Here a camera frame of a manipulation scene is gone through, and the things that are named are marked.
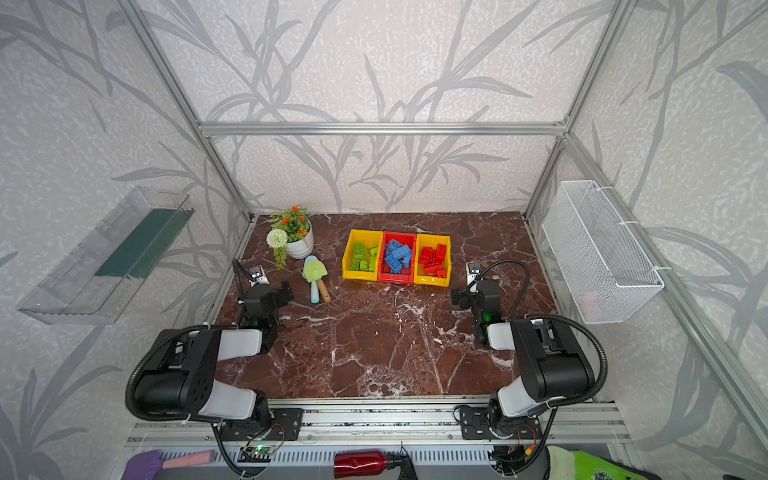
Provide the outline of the green brick wide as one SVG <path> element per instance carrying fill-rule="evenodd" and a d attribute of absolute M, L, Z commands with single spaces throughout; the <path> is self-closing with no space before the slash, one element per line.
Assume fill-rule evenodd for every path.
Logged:
<path fill-rule="evenodd" d="M 353 258 L 356 260 L 366 260 L 368 255 L 368 250 L 365 247 L 363 242 L 357 241 L 353 244 Z"/>

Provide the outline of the blue brick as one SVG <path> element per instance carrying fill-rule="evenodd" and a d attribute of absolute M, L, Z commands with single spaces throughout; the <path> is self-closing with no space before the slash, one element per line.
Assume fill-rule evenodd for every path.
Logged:
<path fill-rule="evenodd" d="M 391 256 L 397 260 L 402 268 L 409 268 L 412 259 L 412 250 L 408 245 L 401 245 L 400 247 L 393 247 Z"/>
<path fill-rule="evenodd" d="M 400 274 L 402 272 L 403 265 L 402 265 L 401 261 L 398 258 L 396 258 L 396 257 L 394 257 L 392 255 L 388 255 L 385 258 L 385 263 L 388 266 L 389 272 L 391 274 L 398 275 L 398 274 Z"/>
<path fill-rule="evenodd" d="M 386 252 L 387 252 L 388 254 L 390 254 L 390 253 L 392 253 L 392 252 L 395 252 L 395 251 L 397 251 L 397 250 L 398 250 L 398 249 L 400 249 L 401 247 L 402 247 L 402 244 L 401 244 L 401 243 L 399 243 L 398 241 L 396 241 L 396 240 L 394 240 L 394 239 L 391 239 L 391 240 L 390 240 L 390 241 L 387 243 Z"/>

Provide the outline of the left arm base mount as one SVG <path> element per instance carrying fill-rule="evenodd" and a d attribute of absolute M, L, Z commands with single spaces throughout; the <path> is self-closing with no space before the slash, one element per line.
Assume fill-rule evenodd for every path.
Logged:
<path fill-rule="evenodd" d="M 270 420 L 226 421 L 219 428 L 224 442 L 230 441 L 297 441 L 302 426 L 304 410 L 301 408 L 277 408 Z"/>

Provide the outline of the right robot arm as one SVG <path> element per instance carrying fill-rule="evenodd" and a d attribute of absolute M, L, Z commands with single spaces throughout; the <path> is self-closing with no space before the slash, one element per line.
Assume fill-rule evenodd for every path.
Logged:
<path fill-rule="evenodd" d="M 517 420 L 592 399 L 608 374 L 607 355 L 597 337 L 561 315 L 504 317 L 500 295 L 493 280 L 451 291 L 452 304 L 474 315 L 479 344 L 515 355 L 519 376 L 491 395 L 488 417 Z"/>

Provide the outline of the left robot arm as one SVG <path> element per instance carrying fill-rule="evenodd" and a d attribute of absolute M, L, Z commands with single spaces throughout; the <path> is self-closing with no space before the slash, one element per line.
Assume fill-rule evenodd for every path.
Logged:
<path fill-rule="evenodd" d="M 197 325 L 161 331 L 130 374 L 125 405 L 153 422 L 253 422 L 271 426 L 266 395 L 215 378 L 220 362 L 267 354 L 279 330 L 279 309 L 294 299 L 287 281 L 255 284 L 243 293 L 243 318 L 232 328 Z"/>

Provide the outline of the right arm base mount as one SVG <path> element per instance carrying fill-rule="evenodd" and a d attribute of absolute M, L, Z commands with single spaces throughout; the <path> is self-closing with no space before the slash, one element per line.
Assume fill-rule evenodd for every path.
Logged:
<path fill-rule="evenodd" d="M 494 403 L 485 407 L 462 404 L 453 409 L 464 440 L 513 440 L 536 443 L 542 435 L 537 417 L 506 417 Z"/>

